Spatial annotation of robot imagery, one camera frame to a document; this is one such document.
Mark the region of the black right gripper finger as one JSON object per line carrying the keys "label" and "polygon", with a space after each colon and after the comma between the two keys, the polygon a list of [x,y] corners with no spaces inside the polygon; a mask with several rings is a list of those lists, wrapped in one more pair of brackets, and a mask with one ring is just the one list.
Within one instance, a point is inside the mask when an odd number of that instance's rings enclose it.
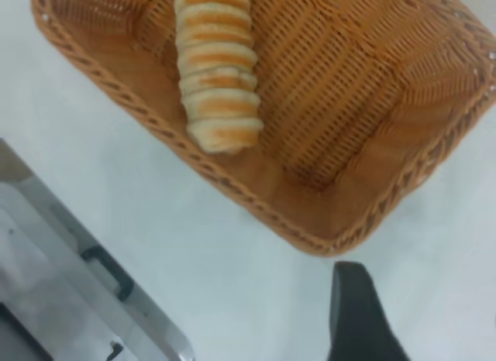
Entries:
{"label": "black right gripper finger", "polygon": [[329,360],[408,360],[365,266],[337,262],[332,276]]}

